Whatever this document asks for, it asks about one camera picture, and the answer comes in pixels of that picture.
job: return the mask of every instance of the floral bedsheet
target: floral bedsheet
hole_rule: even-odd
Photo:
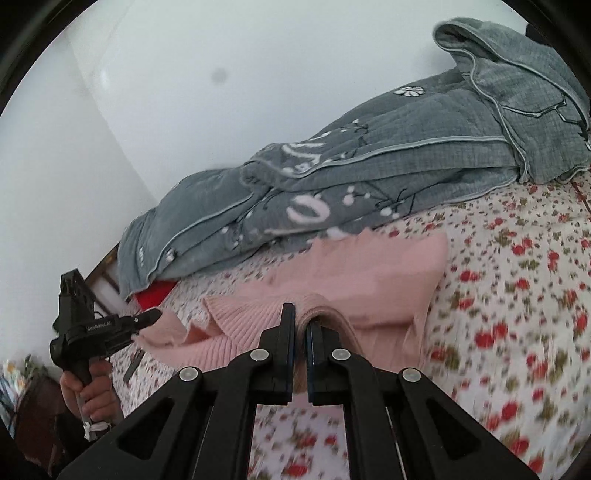
[[[397,220],[384,235],[445,230],[449,263],[427,318],[422,370],[540,478],[558,479],[591,434],[591,174],[565,185],[515,184]],[[268,249],[236,268],[179,282],[163,307],[203,318],[205,294],[262,278],[292,258]],[[148,354],[113,357],[124,413],[173,374]],[[259,407],[249,480],[349,478],[343,419]]]

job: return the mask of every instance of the mattress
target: mattress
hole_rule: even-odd
[[[570,183],[515,184],[378,229],[445,231],[446,272],[427,317],[421,369],[540,478],[557,479],[591,434],[591,174]],[[231,294],[299,254],[265,249],[236,268],[179,282],[161,307],[188,324],[204,295]],[[174,370],[146,354],[128,385],[135,348],[113,356],[124,414]],[[259,406],[251,480],[348,479],[343,418],[314,408]]]

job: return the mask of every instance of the pink garment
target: pink garment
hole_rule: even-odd
[[[242,284],[235,295],[205,297],[205,327],[191,324],[187,331],[166,313],[135,341],[172,367],[223,367],[256,348],[261,332],[279,324],[281,306],[290,301],[299,348],[306,324],[319,315],[346,348],[375,367],[418,367],[429,302],[446,261],[444,233],[404,239],[364,230],[340,240],[317,239],[309,252],[262,281]]]

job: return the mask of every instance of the silver screw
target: silver screw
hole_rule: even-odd
[[[178,376],[183,382],[195,380],[198,375],[199,371],[195,367],[185,367],[178,373]]]
[[[402,372],[402,378],[407,382],[415,383],[421,380],[421,372],[416,368],[407,368]]]
[[[267,352],[264,348],[257,348],[251,352],[251,358],[255,362],[262,362],[263,360],[267,360],[267,358],[269,358],[269,352]]]
[[[332,356],[335,360],[348,360],[351,358],[351,352],[349,352],[346,348],[335,348],[333,350]]]

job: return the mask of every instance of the floral pattern on blanket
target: floral pattern on blanket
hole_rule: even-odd
[[[591,434],[590,193],[588,172],[566,185],[514,184],[379,229],[446,231],[450,260],[427,318],[422,370],[547,480],[564,473]],[[230,294],[293,256],[266,249],[231,270],[194,275],[163,307],[199,321],[201,296]],[[174,373],[146,354],[125,386],[134,350],[114,356],[125,414]],[[249,480],[348,479],[342,419],[297,412],[259,407]]]

